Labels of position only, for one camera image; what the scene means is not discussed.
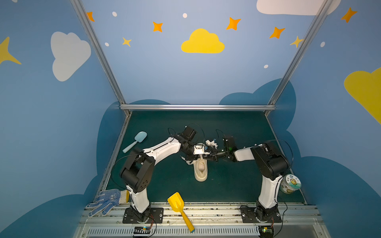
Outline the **left green circuit board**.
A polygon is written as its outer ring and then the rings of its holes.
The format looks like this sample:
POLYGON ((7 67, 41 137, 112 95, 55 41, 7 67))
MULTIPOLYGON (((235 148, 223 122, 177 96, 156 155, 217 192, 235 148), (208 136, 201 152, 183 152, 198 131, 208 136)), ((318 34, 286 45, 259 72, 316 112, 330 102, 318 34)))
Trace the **left green circuit board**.
POLYGON ((133 237, 138 238, 138 237, 143 237, 147 238, 151 235, 151 228, 143 226, 143 227, 134 227, 133 228, 133 237))

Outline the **round tin can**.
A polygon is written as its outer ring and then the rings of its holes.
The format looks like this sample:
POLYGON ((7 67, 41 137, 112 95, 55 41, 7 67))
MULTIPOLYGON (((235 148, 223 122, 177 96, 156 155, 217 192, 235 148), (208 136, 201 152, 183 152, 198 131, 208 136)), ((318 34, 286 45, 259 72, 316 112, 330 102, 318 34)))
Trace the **round tin can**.
POLYGON ((298 177, 287 174, 281 181, 280 190, 285 194, 292 194, 301 188, 302 184, 298 177))

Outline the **green circuit board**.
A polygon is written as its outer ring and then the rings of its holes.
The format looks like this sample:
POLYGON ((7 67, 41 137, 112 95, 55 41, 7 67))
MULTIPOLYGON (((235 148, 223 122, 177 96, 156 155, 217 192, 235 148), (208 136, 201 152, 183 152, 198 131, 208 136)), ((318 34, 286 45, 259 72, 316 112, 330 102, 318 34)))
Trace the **green circuit board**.
POLYGON ((259 238, 273 238, 274 237, 274 229, 272 227, 259 227, 259 238))
POLYGON ((143 226, 143 227, 134 227, 133 228, 133 237, 138 238, 138 237, 143 237, 147 238, 151 235, 151 228, 143 226))

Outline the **light blue toy spatula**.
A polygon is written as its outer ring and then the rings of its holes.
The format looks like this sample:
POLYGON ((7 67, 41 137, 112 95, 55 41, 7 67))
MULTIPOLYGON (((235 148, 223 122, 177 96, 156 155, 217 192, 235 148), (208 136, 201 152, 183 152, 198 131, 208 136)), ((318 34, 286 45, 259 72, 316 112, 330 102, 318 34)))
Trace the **light blue toy spatula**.
POLYGON ((129 146, 124 148, 122 150, 123 153, 127 153, 129 150, 131 150, 137 143, 141 143, 144 141, 144 139, 147 137, 147 133, 145 131, 140 131, 134 138, 134 142, 131 143, 129 146))

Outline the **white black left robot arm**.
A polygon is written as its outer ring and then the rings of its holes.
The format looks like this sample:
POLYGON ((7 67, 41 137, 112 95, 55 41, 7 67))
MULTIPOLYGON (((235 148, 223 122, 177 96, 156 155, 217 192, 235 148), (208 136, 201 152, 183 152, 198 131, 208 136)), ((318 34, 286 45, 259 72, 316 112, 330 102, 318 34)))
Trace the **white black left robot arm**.
POLYGON ((120 171, 120 177, 125 182, 132 200, 130 211, 138 223, 145 223, 150 217, 150 201, 147 197, 147 187, 152 179, 154 167, 160 161, 178 152, 194 155, 196 143, 169 137, 164 142, 146 148, 135 158, 127 159, 120 171))

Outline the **left side aluminium floor rail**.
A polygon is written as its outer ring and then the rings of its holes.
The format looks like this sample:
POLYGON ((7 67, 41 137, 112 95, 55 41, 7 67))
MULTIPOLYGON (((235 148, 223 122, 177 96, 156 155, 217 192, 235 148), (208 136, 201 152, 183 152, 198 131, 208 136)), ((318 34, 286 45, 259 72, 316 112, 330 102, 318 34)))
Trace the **left side aluminium floor rail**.
POLYGON ((99 184, 99 187, 97 189, 96 195, 99 192, 102 192, 102 191, 104 191, 107 188, 108 182, 109 182, 109 180, 111 178, 112 169, 115 166, 119 150, 120 150, 120 148, 122 146, 122 142, 123 142, 123 139, 124 139, 124 136, 125 136, 125 133, 126 133, 126 130, 127 130, 127 127, 128 127, 129 121, 130 121, 130 118, 131 118, 131 113, 128 113, 128 112, 126 113, 125 112, 125 116, 126 117, 125 117, 124 123, 122 125, 122 128, 121 128, 118 140, 117 140, 117 142, 115 144, 115 147, 113 149, 113 152, 112 152, 110 160, 109 160, 109 163, 108 163, 108 165, 107 165, 107 167, 105 169, 105 172, 103 174, 102 180, 100 181, 100 184, 99 184))

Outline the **white canvas sneaker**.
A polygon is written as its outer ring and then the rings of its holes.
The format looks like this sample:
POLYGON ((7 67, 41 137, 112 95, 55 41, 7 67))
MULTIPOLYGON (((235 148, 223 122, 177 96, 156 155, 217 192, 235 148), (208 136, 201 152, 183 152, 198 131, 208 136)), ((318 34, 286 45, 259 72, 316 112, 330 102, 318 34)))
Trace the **white canvas sneaker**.
POLYGON ((193 163, 194 176, 199 182, 206 181, 208 176, 207 161, 199 158, 193 163))

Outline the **right green circuit board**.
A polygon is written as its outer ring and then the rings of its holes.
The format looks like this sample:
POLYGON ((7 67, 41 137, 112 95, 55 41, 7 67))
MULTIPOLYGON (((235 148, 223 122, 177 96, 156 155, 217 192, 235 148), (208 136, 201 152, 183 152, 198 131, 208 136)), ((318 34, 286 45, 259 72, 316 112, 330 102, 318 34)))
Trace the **right green circuit board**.
POLYGON ((274 237, 274 229, 272 227, 259 227, 259 238, 273 238, 274 237))

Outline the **aluminium floor rail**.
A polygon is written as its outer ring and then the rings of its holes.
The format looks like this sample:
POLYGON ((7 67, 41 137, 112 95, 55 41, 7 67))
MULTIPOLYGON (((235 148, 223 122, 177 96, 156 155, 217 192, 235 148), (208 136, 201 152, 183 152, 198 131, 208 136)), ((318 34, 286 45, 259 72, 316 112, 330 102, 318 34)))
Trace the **aluminium floor rail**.
POLYGON ((109 160, 109 163, 108 163, 108 165, 107 165, 107 167, 105 169, 105 172, 103 174, 102 180, 100 181, 100 184, 99 184, 99 187, 97 189, 96 195, 99 192, 102 192, 102 191, 104 191, 107 188, 108 182, 109 182, 109 180, 111 178, 112 169, 115 166, 119 150, 120 150, 120 148, 122 146, 122 142, 123 142, 123 139, 124 139, 124 136, 125 136, 125 133, 126 133, 126 130, 127 130, 127 127, 128 127, 129 121, 130 121, 130 118, 131 118, 131 113, 128 113, 128 112, 126 113, 125 112, 125 116, 126 117, 125 117, 124 123, 122 125, 122 128, 121 128, 118 140, 117 140, 117 142, 115 144, 115 147, 113 149, 113 152, 112 152, 110 160, 109 160))
POLYGON ((266 111, 266 113, 265 113, 265 117, 267 119, 267 122, 268 122, 268 124, 269 124, 269 126, 271 128, 271 131, 272 131, 272 133, 273 133, 273 135, 275 137, 275 140, 276 140, 276 142, 277 142, 277 144, 279 146, 279 149, 281 150, 281 152, 284 154, 284 156, 288 159, 288 161, 290 163, 290 167, 288 169, 288 173, 294 175, 294 172, 292 170, 292 165, 293 165, 295 157, 294 157, 294 153, 293 153, 292 147, 291 147, 291 145, 287 141, 278 138, 278 136, 276 135, 275 130, 274 130, 274 128, 273 128, 269 118, 268 118, 269 113, 270 113, 270 111, 266 111), (285 150, 282 147, 283 145, 288 148, 289 152, 285 152, 285 150))

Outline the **aluminium frame post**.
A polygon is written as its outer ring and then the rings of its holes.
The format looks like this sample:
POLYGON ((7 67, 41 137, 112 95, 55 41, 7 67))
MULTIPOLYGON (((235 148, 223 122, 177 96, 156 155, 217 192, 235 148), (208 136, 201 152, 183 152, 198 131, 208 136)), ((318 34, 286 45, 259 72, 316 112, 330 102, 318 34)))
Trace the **aluminium frame post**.
POLYGON ((110 85, 119 101, 120 104, 126 104, 123 93, 118 85, 118 82, 113 74, 110 64, 106 59, 104 51, 101 47, 101 44, 96 36, 96 33, 92 27, 91 20, 88 18, 87 12, 85 11, 85 7, 80 0, 70 0, 77 17, 79 18, 87 37, 89 38, 91 45, 100 61, 100 64, 110 82, 110 85))
POLYGON ((306 53, 308 47, 312 43, 314 37, 316 36, 317 32, 319 31, 320 27, 322 26, 324 20, 328 16, 329 9, 331 5, 333 4, 333 0, 325 0, 322 2, 321 7, 317 11, 317 14, 315 15, 310 27, 308 28, 306 34, 304 35, 304 40, 302 41, 301 45, 298 47, 290 65, 288 66, 284 76, 280 80, 278 86, 276 87, 273 95, 271 96, 269 102, 268 102, 268 111, 274 111, 276 108, 276 102, 278 101, 279 97, 281 96, 282 92, 284 91, 286 85, 288 84, 289 80, 291 79, 293 73, 295 72, 297 66, 301 62, 304 54, 306 53))

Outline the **right side aluminium floor rail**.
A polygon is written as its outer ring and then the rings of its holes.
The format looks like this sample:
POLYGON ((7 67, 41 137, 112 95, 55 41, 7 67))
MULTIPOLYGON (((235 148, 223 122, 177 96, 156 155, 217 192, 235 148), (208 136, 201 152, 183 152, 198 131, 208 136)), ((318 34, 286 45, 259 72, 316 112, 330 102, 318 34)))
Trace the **right side aluminium floor rail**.
POLYGON ((279 146, 279 149, 281 150, 281 152, 284 154, 284 156, 288 159, 288 161, 290 163, 290 167, 288 169, 288 173, 294 175, 294 172, 292 170, 292 165, 293 165, 295 157, 294 157, 294 153, 293 153, 292 147, 291 147, 291 145, 287 141, 278 138, 278 136, 276 135, 275 130, 274 130, 274 128, 273 128, 269 118, 268 118, 269 113, 270 113, 270 111, 266 111, 266 113, 265 113, 265 117, 267 119, 267 122, 268 122, 268 124, 269 124, 269 126, 271 128, 271 131, 272 131, 272 133, 273 133, 273 135, 275 137, 275 140, 276 140, 276 142, 277 142, 277 144, 279 146), (285 152, 285 150, 282 147, 283 145, 288 148, 289 152, 285 152))

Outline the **right aluminium frame post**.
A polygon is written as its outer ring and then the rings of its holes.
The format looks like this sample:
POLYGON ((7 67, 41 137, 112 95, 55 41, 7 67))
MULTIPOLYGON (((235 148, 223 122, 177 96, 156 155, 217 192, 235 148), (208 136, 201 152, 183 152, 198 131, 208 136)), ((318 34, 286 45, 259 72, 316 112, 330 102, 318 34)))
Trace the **right aluminium frame post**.
POLYGON ((306 53, 308 47, 312 43, 314 37, 316 36, 317 32, 319 31, 320 27, 322 26, 324 20, 328 16, 329 9, 331 5, 333 4, 333 0, 325 0, 322 2, 321 7, 317 11, 317 14, 315 15, 310 27, 308 28, 306 34, 304 35, 304 40, 302 41, 301 45, 298 47, 290 65, 288 66, 284 76, 280 80, 278 86, 276 87, 273 95, 271 96, 269 102, 268 102, 268 111, 274 111, 276 108, 276 102, 278 101, 279 97, 281 96, 282 92, 284 91, 286 85, 288 84, 289 80, 291 79, 293 73, 295 72, 297 66, 301 62, 304 54, 306 53))

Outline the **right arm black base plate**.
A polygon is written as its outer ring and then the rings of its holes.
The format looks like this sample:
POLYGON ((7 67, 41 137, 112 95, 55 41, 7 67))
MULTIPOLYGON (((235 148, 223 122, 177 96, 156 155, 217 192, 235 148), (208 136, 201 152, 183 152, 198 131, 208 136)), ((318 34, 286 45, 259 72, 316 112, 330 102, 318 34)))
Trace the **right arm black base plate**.
POLYGON ((276 205, 273 208, 249 207, 242 205, 240 207, 243 223, 281 223, 282 218, 276 205))

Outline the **aluminium front rail platform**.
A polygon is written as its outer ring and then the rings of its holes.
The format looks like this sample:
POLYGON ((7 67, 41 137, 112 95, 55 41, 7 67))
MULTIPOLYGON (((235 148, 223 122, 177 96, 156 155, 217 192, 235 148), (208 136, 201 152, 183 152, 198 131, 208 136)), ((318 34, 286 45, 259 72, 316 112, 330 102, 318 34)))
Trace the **aluminium front rail platform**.
POLYGON ((133 238, 134 227, 149 227, 147 238, 259 238, 259 227, 272 227, 276 238, 329 238, 330 234, 314 205, 301 203, 279 204, 281 223, 243 223, 240 207, 244 203, 186 203, 184 212, 195 227, 194 233, 187 228, 180 213, 174 212, 167 203, 153 203, 152 208, 163 208, 161 224, 123 224, 127 205, 112 209, 105 217, 87 216, 85 209, 75 238, 133 238))

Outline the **back horizontal aluminium bar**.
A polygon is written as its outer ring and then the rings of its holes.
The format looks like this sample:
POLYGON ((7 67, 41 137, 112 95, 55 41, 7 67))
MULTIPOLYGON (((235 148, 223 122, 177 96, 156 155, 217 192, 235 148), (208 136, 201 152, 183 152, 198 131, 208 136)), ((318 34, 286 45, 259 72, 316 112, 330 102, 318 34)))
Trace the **back horizontal aluminium bar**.
POLYGON ((274 105, 158 105, 121 104, 122 110, 159 111, 274 111, 274 105))

